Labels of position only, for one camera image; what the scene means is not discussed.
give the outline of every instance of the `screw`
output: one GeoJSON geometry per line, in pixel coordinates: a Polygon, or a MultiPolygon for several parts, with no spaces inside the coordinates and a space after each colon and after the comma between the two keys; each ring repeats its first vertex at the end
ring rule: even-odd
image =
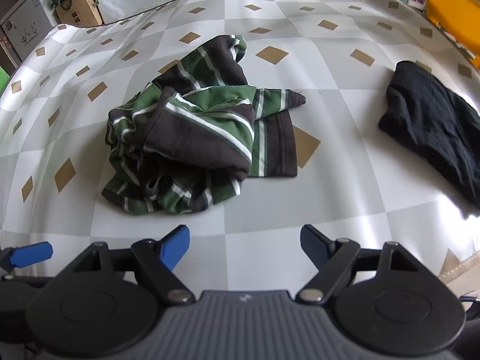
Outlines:
{"type": "Polygon", "coordinates": [[[191,299],[191,293],[185,289],[173,289],[166,296],[175,303],[185,303],[191,299]]]}
{"type": "Polygon", "coordinates": [[[316,288],[306,288],[300,291],[300,299],[304,302],[319,302],[323,298],[323,292],[316,288]]]}

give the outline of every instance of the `gold diamond pattern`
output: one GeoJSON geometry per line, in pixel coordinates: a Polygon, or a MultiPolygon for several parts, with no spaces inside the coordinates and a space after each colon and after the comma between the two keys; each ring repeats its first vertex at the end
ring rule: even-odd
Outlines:
{"type": "Polygon", "coordinates": [[[424,68],[426,71],[428,71],[429,73],[431,73],[431,67],[428,66],[427,64],[424,64],[423,62],[421,61],[416,61],[415,62],[418,66],[424,68]]]}
{"type": "Polygon", "coordinates": [[[95,100],[97,97],[99,97],[105,89],[107,89],[108,86],[102,81],[99,83],[95,88],[93,88],[90,92],[88,92],[88,98],[90,101],[95,100]]]}
{"type": "Polygon", "coordinates": [[[260,7],[257,7],[256,5],[253,5],[253,4],[248,4],[245,6],[245,8],[251,9],[253,11],[258,11],[259,9],[261,9],[260,7]]]}
{"type": "Polygon", "coordinates": [[[21,125],[22,125],[22,118],[20,118],[20,120],[17,122],[17,124],[15,126],[13,126],[12,135],[14,135],[17,132],[17,130],[20,128],[21,125]]]}
{"type": "Polygon", "coordinates": [[[162,67],[162,69],[160,69],[158,71],[158,73],[161,73],[161,74],[165,73],[171,67],[175,66],[178,62],[180,62],[178,59],[174,59],[172,62],[170,62],[169,64],[166,64],[164,67],[162,67]]]}
{"type": "Polygon", "coordinates": [[[147,23],[145,26],[143,26],[142,28],[140,28],[141,30],[146,30],[148,27],[150,26],[153,26],[155,23],[153,21],[150,21],[149,23],[147,23]]]}
{"type": "Polygon", "coordinates": [[[464,77],[467,77],[468,79],[472,78],[471,69],[463,64],[458,64],[458,73],[464,77]]]}
{"type": "Polygon", "coordinates": [[[53,115],[49,117],[49,127],[52,127],[52,124],[55,123],[55,120],[57,120],[57,117],[59,117],[59,114],[60,114],[60,108],[57,108],[57,110],[53,113],[53,115]]]}
{"type": "Polygon", "coordinates": [[[83,68],[81,68],[78,72],[77,72],[77,77],[80,77],[83,73],[87,73],[87,71],[89,71],[90,68],[88,66],[84,66],[83,68]]]}
{"type": "Polygon", "coordinates": [[[257,57],[276,65],[284,59],[289,53],[276,47],[268,46],[256,54],[257,57]]]}
{"type": "Polygon", "coordinates": [[[126,56],[122,58],[122,61],[128,61],[129,59],[132,59],[137,54],[138,52],[136,52],[135,50],[131,50],[126,56]]]}
{"type": "Polygon", "coordinates": [[[40,86],[46,83],[46,81],[50,78],[50,76],[46,76],[42,81],[40,81],[40,86]]]}
{"type": "Polygon", "coordinates": [[[420,35],[426,36],[427,38],[432,38],[434,36],[434,33],[431,30],[431,28],[421,27],[420,28],[420,35]]]}
{"type": "Polygon", "coordinates": [[[268,28],[263,28],[263,27],[257,27],[257,28],[254,28],[253,30],[249,31],[251,33],[254,33],[254,34],[266,34],[267,32],[270,32],[272,30],[269,30],[268,28]]]}
{"type": "Polygon", "coordinates": [[[62,192],[76,173],[74,165],[71,163],[71,159],[68,158],[55,174],[55,183],[57,184],[57,190],[59,193],[62,192]]]}
{"type": "Polygon", "coordinates": [[[186,34],[184,37],[180,38],[179,41],[189,44],[190,42],[193,42],[195,39],[200,38],[200,35],[195,33],[195,32],[189,32],[186,34]]]}
{"type": "Polygon", "coordinates": [[[320,23],[318,23],[318,25],[330,31],[333,31],[335,28],[338,27],[338,24],[332,23],[331,21],[328,21],[328,20],[322,20],[320,23]]]}
{"type": "Polygon", "coordinates": [[[383,21],[379,21],[377,26],[384,28],[385,30],[392,31],[392,26],[390,24],[384,23],[383,21]]]}
{"type": "Polygon", "coordinates": [[[32,190],[33,190],[33,179],[32,179],[32,176],[30,176],[30,178],[27,180],[25,185],[22,187],[22,198],[24,203],[25,203],[25,200],[27,200],[30,192],[32,192],[32,190]]]}
{"type": "Polygon", "coordinates": [[[359,49],[355,49],[352,54],[350,54],[351,57],[357,59],[360,62],[363,62],[364,64],[371,66],[375,62],[375,58],[372,58],[369,56],[366,52],[363,52],[359,49]]]}
{"type": "Polygon", "coordinates": [[[16,93],[22,90],[22,83],[21,81],[15,81],[11,84],[11,92],[16,93]]]}
{"type": "Polygon", "coordinates": [[[295,136],[295,146],[297,149],[297,165],[303,168],[321,142],[295,126],[293,126],[293,135],[295,136]]]}
{"type": "Polygon", "coordinates": [[[194,8],[194,9],[192,9],[191,11],[189,11],[189,13],[195,13],[195,14],[197,14],[197,13],[200,13],[200,12],[202,12],[202,11],[205,11],[205,8],[196,7],[196,8],[194,8]]]}

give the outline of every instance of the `green striped cloth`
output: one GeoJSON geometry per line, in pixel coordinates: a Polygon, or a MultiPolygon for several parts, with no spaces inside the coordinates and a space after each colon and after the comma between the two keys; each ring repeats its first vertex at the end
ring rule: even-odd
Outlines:
{"type": "Polygon", "coordinates": [[[217,36],[109,112],[116,175],[105,198],[133,214],[179,214],[239,195],[247,176],[296,176],[287,109],[305,98],[248,85],[245,51],[241,36],[217,36]]]}

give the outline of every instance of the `yellow object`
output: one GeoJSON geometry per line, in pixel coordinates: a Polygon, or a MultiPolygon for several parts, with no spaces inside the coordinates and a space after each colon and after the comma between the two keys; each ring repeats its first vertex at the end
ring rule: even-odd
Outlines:
{"type": "Polygon", "coordinates": [[[480,2],[477,0],[427,0],[427,17],[476,54],[471,60],[480,68],[480,2]]]}

